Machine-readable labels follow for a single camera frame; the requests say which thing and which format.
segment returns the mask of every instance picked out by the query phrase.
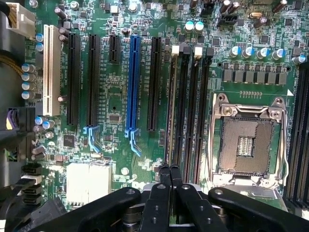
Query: black pcie slot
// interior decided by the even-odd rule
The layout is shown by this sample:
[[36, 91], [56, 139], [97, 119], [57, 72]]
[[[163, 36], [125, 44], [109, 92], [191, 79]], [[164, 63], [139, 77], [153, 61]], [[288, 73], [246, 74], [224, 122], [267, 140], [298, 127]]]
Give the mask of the black pcie slot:
[[185, 117], [185, 89], [186, 89], [186, 77], [189, 66], [188, 55], [183, 55], [180, 69], [180, 81], [179, 81], [179, 95], [178, 95], [178, 106], [177, 106], [177, 126], [175, 136], [175, 149], [173, 163], [180, 165], [181, 154], [182, 154], [182, 140], [183, 140], [183, 123]]
[[200, 156], [203, 149], [203, 139], [204, 139], [204, 125], [206, 117], [206, 99], [207, 99], [207, 86], [208, 86], [208, 75], [209, 75], [209, 65], [211, 60], [205, 58], [203, 60], [203, 67], [201, 72], [201, 90], [200, 98], [198, 104], [198, 118], [197, 118], [197, 131], [196, 131], [196, 142], [195, 142], [195, 164], [193, 173], [193, 183], [198, 184], [199, 179], [199, 166], [200, 166]]
[[68, 52], [68, 104], [67, 124], [79, 122], [79, 82], [81, 71], [81, 38], [78, 34], [69, 34]]
[[88, 56], [88, 103], [86, 125], [88, 127], [93, 127], [98, 125], [100, 66], [100, 37], [98, 35], [89, 36]]
[[197, 82], [198, 82], [198, 62], [192, 59], [191, 65], [191, 79], [190, 79], [190, 90], [189, 90], [189, 106], [188, 106], [188, 119], [187, 119], [187, 137], [184, 147], [184, 169], [183, 169], [183, 181], [184, 183], [189, 182], [189, 171], [192, 154], [192, 139], [194, 137], [194, 117], [195, 108], [197, 104]]
[[155, 131], [158, 118], [159, 84], [161, 73], [161, 38], [153, 37], [149, 79], [147, 130]]
[[299, 67], [294, 122], [288, 156], [289, 176], [284, 198], [294, 206], [309, 207], [309, 63]]

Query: ram slot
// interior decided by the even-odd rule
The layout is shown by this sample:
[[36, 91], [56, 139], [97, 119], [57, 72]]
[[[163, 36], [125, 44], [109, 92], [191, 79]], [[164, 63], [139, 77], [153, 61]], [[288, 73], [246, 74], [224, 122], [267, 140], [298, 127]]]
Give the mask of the ram slot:
[[43, 115], [60, 115], [61, 42], [58, 28], [44, 25]]
[[189, 172], [190, 172], [190, 163], [192, 156], [192, 142], [194, 137], [194, 118], [195, 118], [195, 109], [197, 106], [197, 85], [198, 85], [198, 69], [199, 62], [192, 59], [191, 66], [191, 79], [190, 79], [190, 90], [189, 90], [189, 105], [188, 105], [188, 118], [187, 118], [187, 137], [184, 147], [184, 169], [183, 169], [183, 181], [184, 183], [189, 182]]
[[95, 127], [98, 125], [100, 68], [100, 37], [98, 35], [89, 36], [88, 56], [88, 102], [86, 124], [88, 127]]
[[78, 34], [69, 35], [68, 53], [68, 104], [67, 124], [79, 122], [79, 82], [81, 72], [81, 38]]
[[189, 66], [188, 55], [182, 56], [181, 69], [180, 69], [180, 80], [179, 80], [179, 95], [178, 95], [178, 105], [177, 105], [177, 126], [176, 126], [176, 136], [175, 136], [175, 149], [173, 163], [180, 164], [182, 155], [182, 141], [183, 141], [183, 125], [185, 117], [185, 89], [186, 89], [186, 77], [188, 74]]
[[161, 38], [153, 37], [149, 79], [147, 130], [155, 131], [158, 118], [159, 85], [161, 73]]

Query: white pci slot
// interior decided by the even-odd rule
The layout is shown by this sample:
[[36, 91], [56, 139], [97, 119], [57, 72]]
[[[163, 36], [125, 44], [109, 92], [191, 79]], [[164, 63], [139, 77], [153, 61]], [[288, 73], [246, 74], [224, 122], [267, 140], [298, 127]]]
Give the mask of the white pci slot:
[[58, 28], [44, 25], [43, 115], [60, 115], [61, 42]]

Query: pcie slot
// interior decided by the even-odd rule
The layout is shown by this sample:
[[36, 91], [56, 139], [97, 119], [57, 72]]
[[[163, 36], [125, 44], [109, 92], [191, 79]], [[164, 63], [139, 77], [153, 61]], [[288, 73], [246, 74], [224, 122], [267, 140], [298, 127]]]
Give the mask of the pcie slot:
[[175, 136], [175, 149], [173, 163], [180, 164], [182, 154], [182, 140], [183, 140], [183, 124], [185, 117], [185, 89], [186, 89], [186, 77], [189, 66], [189, 55], [183, 55], [180, 69], [180, 81], [179, 81], [179, 95], [178, 95], [178, 107], [177, 107], [177, 126]]
[[95, 127], [98, 125], [100, 37], [98, 35], [90, 35], [88, 41], [88, 102], [86, 125], [88, 127]]
[[197, 104], [197, 82], [198, 82], [198, 61], [192, 59], [191, 66], [191, 79], [190, 79], [190, 90], [189, 90], [189, 105], [188, 105], [188, 118], [187, 118], [187, 137], [184, 147], [184, 169], [183, 169], [183, 181], [185, 183], [189, 182], [189, 172], [192, 154], [192, 140], [194, 137], [194, 117], [195, 108]]
[[109, 62], [120, 63], [121, 38], [119, 35], [110, 35]]
[[157, 125], [159, 84], [161, 73], [161, 38], [153, 37], [151, 46], [151, 64], [149, 79], [149, 100], [147, 130], [155, 131]]
[[138, 132], [136, 123], [140, 83], [140, 44], [140, 36], [131, 36], [125, 131], [125, 137], [129, 138], [132, 151], [135, 152], [138, 156], [141, 156], [141, 152], [140, 149], [136, 146], [135, 136]]
[[78, 34], [69, 34], [68, 52], [68, 104], [67, 124], [79, 122], [79, 81], [81, 70], [81, 38]]
[[60, 115], [61, 42], [58, 28], [44, 25], [43, 115]]

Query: solid capacitor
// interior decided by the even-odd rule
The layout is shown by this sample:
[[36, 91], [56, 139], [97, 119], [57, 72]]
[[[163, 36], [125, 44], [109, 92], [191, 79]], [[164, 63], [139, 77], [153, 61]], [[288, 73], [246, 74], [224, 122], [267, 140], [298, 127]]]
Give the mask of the solid capacitor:
[[193, 31], [193, 28], [194, 28], [194, 23], [192, 21], [188, 21], [184, 25], [184, 31], [186, 33], [191, 33]]
[[35, 75], [33, 73], [24, 72], [23, 74], [21, 74], [21, 79], [23, 81], [34, 81]]

